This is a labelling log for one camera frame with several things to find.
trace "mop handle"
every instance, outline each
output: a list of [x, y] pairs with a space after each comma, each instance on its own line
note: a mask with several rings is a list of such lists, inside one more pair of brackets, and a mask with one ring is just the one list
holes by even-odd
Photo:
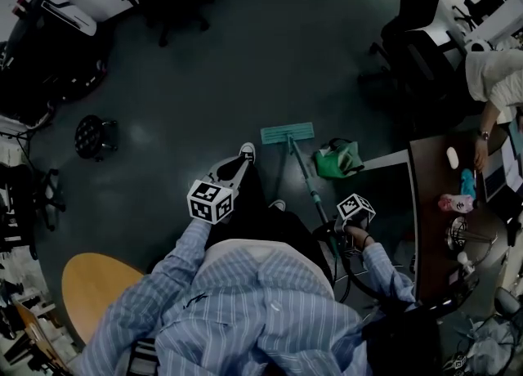
[[329, 220], [327, 218], [327, 215], [325, 214], [324, 207], [321, 204], [320, 194], [318, 193], [318, 191], [316, 191], [314, 184], [312, 184], [311, 175], [309, 173], [309, 170], [307, 169], [307, 166], [303, 162], [302, 153], [300, 152], [300, 149], [298, 148], [296, 141], [290, 135], [288, 136], [288, 146], [291, 150], [291, 153], [294, 152], [294, 154], [296, 155], [297, 163], [300, 164], [303, 176], [305, 177], [305, 183], [307, 184], [307, 189], [309, 189], [309, 193], [312, 197], [312, 200], [314, 201], [316, 209], [318, 210], [318, 214], [320, 215], [321, 221], [324, 224], [328, 223]]

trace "shirt button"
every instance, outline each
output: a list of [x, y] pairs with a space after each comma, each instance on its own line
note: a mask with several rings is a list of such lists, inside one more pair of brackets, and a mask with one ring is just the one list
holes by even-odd
[[272, 302], [270, 303], [270, 307], [271, 307], [272, 309], [274, 309], [276, 312], [280, 312], [280, 311], [281, 311], [281, 305], [279, 304], [278, 301], [272, 301]]

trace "metal pole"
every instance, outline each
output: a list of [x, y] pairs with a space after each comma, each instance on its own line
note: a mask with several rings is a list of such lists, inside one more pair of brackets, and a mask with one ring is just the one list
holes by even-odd
[[492, 244], [492, 238], [488, 238], [483, 235], [475, 234], [474, 232], [465, 231], [465, 230], [459, 230], [458, 231], [458, 238], [464, 239], [466, 241], [471, 242], [479, 242], [482, 244]]
[[314, 187], [314, 184], [311, 180], [311, 175], [309, 173], [309, 170], [307, 169], [307, 166], [303, 162], [302, 153], [300, 152], [300, 149], [297, 146], [296, 141], [293, 139], [293, 137], [288, 137], [288, 145], [292, 152], [296, 155], [297, 163], [300, 165], [300, 168], [302, 169], [303, 176], [305, 177], [305, 183], [307, 184], [307, 189], [309, 189], [309, 193], [311, 194], [312, 200], [315, 203], [316, 209], [318, 210], [318, 214], [320, 215], [321, 221], [326, 224], [329, 222], [327, 215], [325, 214], [324, 207], [321, 203], [320, 194]]

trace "mop head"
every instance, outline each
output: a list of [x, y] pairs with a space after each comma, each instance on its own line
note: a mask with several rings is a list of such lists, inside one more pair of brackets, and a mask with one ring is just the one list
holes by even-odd
[[260, 132], [262, 138], [261, 143], [263, 145], [287, 142], [288, 137], [292, 137], [295, 141], [314, 137], [312, 122], [289, 124], [275, 128], [263, 128]]

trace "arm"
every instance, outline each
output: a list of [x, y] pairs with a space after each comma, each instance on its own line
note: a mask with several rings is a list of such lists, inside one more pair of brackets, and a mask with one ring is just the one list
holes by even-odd
[[82, 354], [82, 374], [113, 375], [122, 353], [155, 327], [163, 310], [192, 283], [211, 226], [194, 219], [177, 246], [105, 313]]
[[[481, 114], [481, 132], [492, 132], [492, 127], [496, 123], [500, 110], [494, 105], [492, 101], [487, 101], [483, 113]], [[482, 172], [487, 164], [489, 158], [488, 142], [481, 137], [476, 139], [476, 154], [474, 156], [474, 167], [477, 171]]]
[[[481, 115], [480, 131], [492, 132], [499, 114], [510, 105], [518, 105], [523, 101], [523, 70], [516, 71], [492, 87], [489, 101]], [[476, 140], [476, 170], [483, 171], [489, 157], [487, 142], [481, 138]]]
[[372, 289], [385, 296], [395, 294], [401, 301], [416, 302], [412, 281], [396, 271], [381, 244], [374, 242], [369, 233], [360, 228], [346, 226], [345, 232], [354, 236], [356, 247], [363, 251]]

